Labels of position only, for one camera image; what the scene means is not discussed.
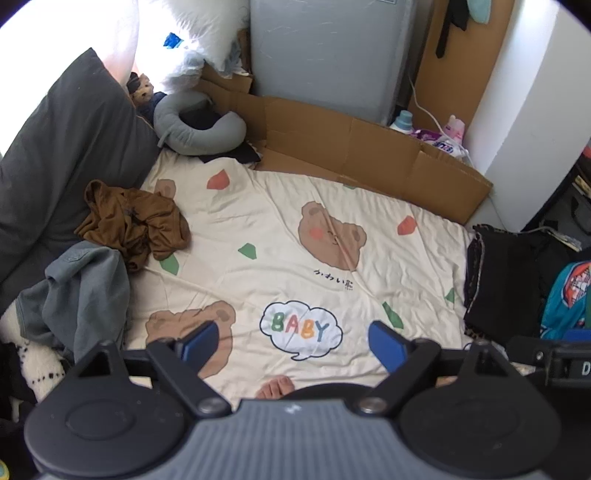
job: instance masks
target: refrigerator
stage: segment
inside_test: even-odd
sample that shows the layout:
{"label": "refrigerator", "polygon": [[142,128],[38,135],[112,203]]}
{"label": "refrigerator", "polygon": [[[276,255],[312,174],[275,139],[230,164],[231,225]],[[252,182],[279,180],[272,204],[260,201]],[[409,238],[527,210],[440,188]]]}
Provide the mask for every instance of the refrigerator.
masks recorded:
{"label": "refrigerator", "polygon": [[386,125],[414,15],[415,0],[251,0],[255,93]]}

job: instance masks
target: bear print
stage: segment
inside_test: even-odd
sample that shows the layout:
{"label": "bear print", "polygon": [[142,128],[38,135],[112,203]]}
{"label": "bear print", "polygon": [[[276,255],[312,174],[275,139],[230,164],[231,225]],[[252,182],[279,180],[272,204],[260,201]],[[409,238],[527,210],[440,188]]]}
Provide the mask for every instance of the bear print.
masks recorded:
{"label": "bear print", "polygon": [[199,372],[199,377],[201,379],[211,377],[222,371],[232,353],[231,327],[236,322],[236,312],[225,301],[217,301],[204,309],[185,310],[179,313],[161,310],[153,313],[146,323],[148,332],[146,344],[159,338],[183,338],[208,320],[214,321],[219,329],[219,343],[216,352]]}
{"label": "bear print", "polygon": [[300,242],[322,263],[341,270],[357,269],[361,248],[367,241],[365,230],[354,223],[343,223],[331,217],[317,202],[308,202],[302,209],[298,227]]}
{"label": "bear print", "polygon": [[177,193],[177,186],[174,180],[162,179],[156,182],[154,193],[168,199],[173,199],[174,195]]}

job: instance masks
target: speech bubble print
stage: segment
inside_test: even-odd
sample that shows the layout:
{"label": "speech bubble print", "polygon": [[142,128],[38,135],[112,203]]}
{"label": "speech bubble print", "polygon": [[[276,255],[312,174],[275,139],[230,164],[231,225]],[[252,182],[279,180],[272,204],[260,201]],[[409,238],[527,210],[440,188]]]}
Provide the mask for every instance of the speech bubble print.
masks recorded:
{"label": "speech bubble print", "polygon": [[343,330],[332,313],[296,300],[268,305],[259,327],[276,348],[293,353],[291,359],[298,362],[325,356],[343,340]]}

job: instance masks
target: bedsheet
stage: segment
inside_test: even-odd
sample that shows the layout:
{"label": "bedsheet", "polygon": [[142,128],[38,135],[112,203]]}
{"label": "bedsheet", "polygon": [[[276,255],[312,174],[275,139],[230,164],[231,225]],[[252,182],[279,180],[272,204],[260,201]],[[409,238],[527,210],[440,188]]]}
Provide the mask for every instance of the bedsheet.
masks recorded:
{"label": "bedsheet", "polygon": [[220,330],[200,373],[234,406],[275,375],[375,385],[370,322],[462,348],[469,235],[426,210],[307,176],[163,151],[143,189],[172,197],[191,245],[131,275],[126,348]]}

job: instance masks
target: gray pillow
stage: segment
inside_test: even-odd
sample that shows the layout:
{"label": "gray pillow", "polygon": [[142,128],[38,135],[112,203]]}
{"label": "gray pillow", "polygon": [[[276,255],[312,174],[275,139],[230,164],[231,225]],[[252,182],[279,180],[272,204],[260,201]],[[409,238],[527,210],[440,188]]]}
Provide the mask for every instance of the gray pillow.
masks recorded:
{"label": "gray pillow", "polygon": [[204,108],[209,102],[207,95],[193,90],[172,93],[160,100],[154,110],[158,145],[162,147],[166,143],[181,155],[198,157],[229,152],[244,142],[246,123],[237,113],[226,113],[207,130],[191,128],[179,118],[182,112]]}
{"label": "gray pillow", "polygon": [[159,151],[126,91],[94,50],[84,52],[0,162],[0,314],[80,240],[74,229],[89,213],[88,182],[139,187]]}

